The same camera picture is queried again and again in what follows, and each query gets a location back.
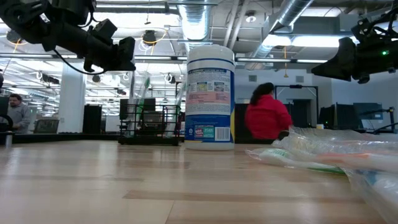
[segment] computer monitor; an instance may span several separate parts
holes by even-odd
[[[145,98],[144,100],[144,111],[155,111],[156,110],[156,99]]]
[[[335,106],[329,106],[327,108],[321,108],[319,114],[319,122],[324,125],[325,128],[330,129],[335,125]]]
[[[359,118],[354,105],[336,104],[338,129],[362,129],[362,121]]]
[[[383,120],[381,103],[354,103],[354,107],[360,119]]]
[[[8,102],[9,102],[8,97],[0,96],[0,114],[1,115],[8,114]]]
[[[59,120],[42,119],[37,120],[34,134],[56,134],[58,131]]]

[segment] clear plastic wrap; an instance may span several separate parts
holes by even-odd
[[[133,114],[130,114],[127,119],[131,121],[139,121],[141,117],[141,111],[143,110],[143,105],[144,105],[144,100],[146,96],[146,92],[149,88],[150,85],[150,73],[145,73],[142,77],[141,85],[138,90],[134,88],[135,82],[137,81],[138,75],[134,74],[131,77],[131,91],[130,92],[130,97],[129,97],[129,104],[132,105],[137,105],[135,107],[129,107],[128,112],[129,113],[135,113],[136,115],[134,116]],[[129,130],[136,130],[137,129],[138,123],[130,123],[129,124]],[[124,134],[126,137],[131,137],[134,135],[134,131],[128,131]]]
[[[398,175],[344,169],[353,190],[389,223],[398,223]]]
[[[398,223],[398,137],[291,128],[281,142],[297,159],[343,168],[351,186],[390,224]]]
[[[280,143],[280,140],[275,140],[275,141],[272,143],[272,147],[275,147],[275,148],[277,148],[277,149],[283,149],[283,148],[284,148],[284,146],[282,145],[282,143]]]
[[[246,154],[257,159],[265,164],[270,164],[274,166],[283,166],[287,168],[300,168],[300,169],[310,169],[322,172],[331,172],[335,174],[344,174],[344,171],[337,167],[319,164],[316,162],[302,162],[298,161],[297,158],[285,149],[255,149],[246,150]]]
[[[301,161],[398,173],[398,141],[354,131],[291,128],[281,141]]]
[[[172,117],[167,118],[169,123],[167,124],[166,127],[166,132],[165,132],[165,137],[167,138],[171,138],[173,137],[173,131],[175,129],[175,124],[176,124],[176,120],[177,120],[177,115],[179,114],[179,108],[181,107],[181,102],[182,102],[182,96],[185,94],[187,90],[187,83],[183,82],[181,85],[181,89],[180,92],[178,93],[176,99],[175,99],[175,106],[177,106],[176,108],[173,108],[169,111],[170,114],[172,114]]]

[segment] black stand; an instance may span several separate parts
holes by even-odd
[[[176,105],[156,105],[162,111],[146,111],[145,105],[124,105],[127,119],[120,120],[120,144],[162,144],[178,146],[180,142],[180,107]],[[174,130],[166,131],[169,124]]]
[[[282,88],[293,88],[293,89],[302,89],[302,88],[314,88],[315,89],[315,97],[317,98],[317,124],[319,124],[319,93],[318,93],[318,87],[317,86],[303,86],[303,85],[276,85],[275,86],[275,100],[277,100],[277,94],[278,94],[278,87]]]

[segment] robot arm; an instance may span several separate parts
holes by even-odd
[[[21,0],[0,1],[0,18],[22,39],[31,44],[42,44],[46,52],[56,46],[67,49],[85,59],[84,69],[94,72],[92,65],[104,71],[134,71],[132,63],[135,40],[126,37],[113,44],[117,27],[108,19],[88,31],[79,25],[86,22],[89,13],[93,19],[95,0],[39,0],[22,3]]]
[[[379,19],[358,21],[351,31],[359,44],[355,45],[349,37],[340,39],[337,55],[313,68],[312,73],[349,82],[352,77],[360,84],[367,83],[374,73],[395,73],[398,68],[398,41],[395,40],[398,33],[392,25],[397,15],[398,0],[395,0],[391,11]],[[387,29],[377,26],[381,23],[388,23]]]

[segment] black hair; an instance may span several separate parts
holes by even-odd
[[[264,83],[259,85],[256,90],[254,90],[253,95],[250,99],[251,105],[257,105],[257,102],[260,100],[261,96],[268,95],[274,91],[274,84],[272,83]]]
[[[15,98],[17,98],[17,100],[22,101],[22,97],[20,96],[20,94],[13,93],[10,95],[10,98],[11,97],[15,97]]]

